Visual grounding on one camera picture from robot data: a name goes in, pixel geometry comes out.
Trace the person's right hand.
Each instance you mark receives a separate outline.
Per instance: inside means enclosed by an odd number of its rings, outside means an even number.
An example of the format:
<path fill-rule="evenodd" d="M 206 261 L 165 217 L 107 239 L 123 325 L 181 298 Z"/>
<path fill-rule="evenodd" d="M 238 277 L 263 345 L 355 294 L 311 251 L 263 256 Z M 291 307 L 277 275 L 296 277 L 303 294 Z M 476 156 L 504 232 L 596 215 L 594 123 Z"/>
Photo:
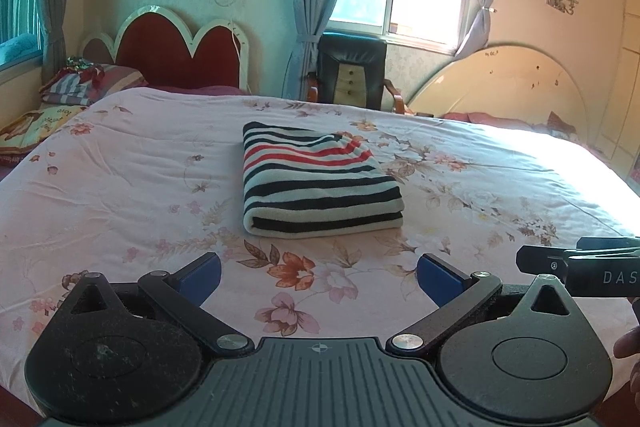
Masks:
<path fill-rule="evenodd" d="M 636 326 L 628 333 L 616 340 L 613 348 L 616 359 L 636 357 L 640 353 L 640 327 Z M 636 409 L 640 409 L 640 367 L 639 361 L 631 369 L 629 377 L 629 390 L 634 397 Z"/>

